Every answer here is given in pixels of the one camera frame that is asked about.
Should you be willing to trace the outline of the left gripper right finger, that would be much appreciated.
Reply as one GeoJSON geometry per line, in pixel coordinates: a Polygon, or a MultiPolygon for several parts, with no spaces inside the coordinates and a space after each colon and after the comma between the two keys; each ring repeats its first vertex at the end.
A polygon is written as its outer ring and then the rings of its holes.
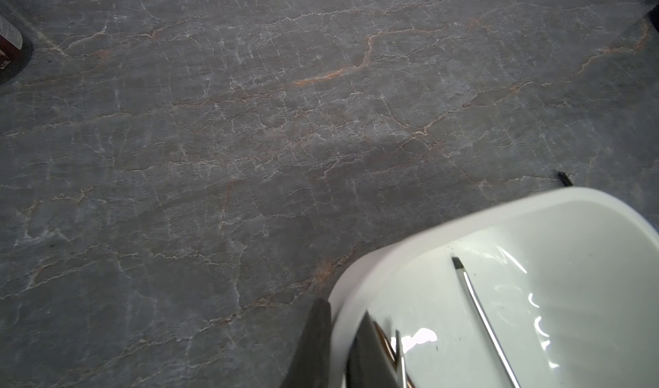
{"type": "Polygon", "coordinates": [[[346,386],[398,387],[391,355],[368,312],[360,323],[348,354],[346,386]]]}

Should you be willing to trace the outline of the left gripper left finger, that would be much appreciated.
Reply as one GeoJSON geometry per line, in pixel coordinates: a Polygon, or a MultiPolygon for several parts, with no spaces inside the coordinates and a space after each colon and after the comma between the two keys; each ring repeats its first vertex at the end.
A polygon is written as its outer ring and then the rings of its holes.
{"type": "Polygon", "coordinates": [[[330,378],[331,304],[317,298],[307,317],[281,388],[327,388],[330,378]]]}

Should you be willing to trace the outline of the white storage box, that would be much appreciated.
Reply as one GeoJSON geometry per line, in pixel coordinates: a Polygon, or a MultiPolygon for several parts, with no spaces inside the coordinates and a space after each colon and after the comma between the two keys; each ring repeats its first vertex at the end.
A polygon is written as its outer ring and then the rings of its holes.
{"type": "Polygon", "coordinates": [[[332,308],[329,383],[346,386],[366,312],[418,387],[511,387],[451,258],[461,259],[521,387],[658,384],[658,233],[605,192],[566,187],[359,258],[332,308]]]}

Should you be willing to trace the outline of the orange black screwdriver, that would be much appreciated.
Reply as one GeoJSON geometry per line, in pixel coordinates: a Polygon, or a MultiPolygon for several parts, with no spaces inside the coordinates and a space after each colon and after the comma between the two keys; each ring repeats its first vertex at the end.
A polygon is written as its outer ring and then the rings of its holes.
{"type": "Polygon", "coordinates": [[[573,186],[573,182],[571,181],[571,179],[569,178],[569,176],[566,173],[559,171],[559,172],[556,173],[556,176],[557,176],[559,182],[562,185],[564,185],[565,187],[573,186]]]}

